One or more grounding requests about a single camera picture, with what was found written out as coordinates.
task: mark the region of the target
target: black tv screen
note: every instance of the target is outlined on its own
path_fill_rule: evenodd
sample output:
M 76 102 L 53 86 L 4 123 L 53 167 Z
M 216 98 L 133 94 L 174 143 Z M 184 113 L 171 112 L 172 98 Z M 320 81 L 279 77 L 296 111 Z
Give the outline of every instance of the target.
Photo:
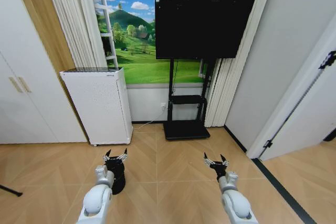
M 253 3 L 155 0 L 156 58 L 235 58 Z

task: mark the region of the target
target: door hinge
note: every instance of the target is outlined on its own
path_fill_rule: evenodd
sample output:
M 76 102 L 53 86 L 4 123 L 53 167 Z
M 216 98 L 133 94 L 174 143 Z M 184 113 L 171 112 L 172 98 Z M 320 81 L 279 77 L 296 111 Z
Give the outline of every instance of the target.
M 263 148 L 270 148 L 273 145 L 272 140 L 267 140 Z
M 326 66 L 331 66 L 336 60 L 336 51 L 331 51 L 328 56 L 324 59 L 319 69 L 324 69 Z

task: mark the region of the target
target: white curtain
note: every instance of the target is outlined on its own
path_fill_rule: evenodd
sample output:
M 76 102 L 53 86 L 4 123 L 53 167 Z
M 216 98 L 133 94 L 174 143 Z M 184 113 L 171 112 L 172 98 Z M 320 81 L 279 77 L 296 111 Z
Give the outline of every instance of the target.
M 266 0 L 255 0 L 236 58 L 216 61 L 207 98 L 206 127 L 225 124 L 265 3 Z
M 90 38 L 92 33 L 88 30 L 81 1 L 53 0 L 53 2 L 75 66 L 107 67 L 102 43 L 97 44 L 96 40 Z

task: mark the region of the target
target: tv stand shelf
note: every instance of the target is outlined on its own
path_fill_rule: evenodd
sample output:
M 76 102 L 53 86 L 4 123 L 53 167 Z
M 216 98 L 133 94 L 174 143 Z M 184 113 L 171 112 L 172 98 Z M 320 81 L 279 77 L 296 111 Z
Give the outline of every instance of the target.
M 163 124 L 164 134 L 167 140 L 193 139 L 210 137 L 204 123 L 199 120 L 167 121 Z
M 199 104 L 204 102 L 200 95 L 173 95 L 171 98 L 173 104 Z

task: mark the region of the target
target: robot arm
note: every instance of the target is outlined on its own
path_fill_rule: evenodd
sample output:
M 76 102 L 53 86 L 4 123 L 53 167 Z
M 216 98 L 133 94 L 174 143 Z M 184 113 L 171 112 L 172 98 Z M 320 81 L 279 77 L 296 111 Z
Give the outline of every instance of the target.
M 234 172 L 226 172 L 228 161 L 221 155 L 222 162 L 212 161 L 204 153 L 204 162 L 214 169 L 217 174 L 219 188 L 222 192 L 222 203 L 232 224 L 258 224 L 249 201 L 238 192 L 238 175 Z
M 114 164 L 120 164 L 128 158 L 127 149 L 124 154 L 114 158 L 109 157 L 110 152 L 103 157 L 105 165 L 98 165 L 95 170 L 97 182 L 84 197 L 77 224 L 105 224 L 114 182 L 114 173 L 108 170 L 107 165 L 113 169 Z

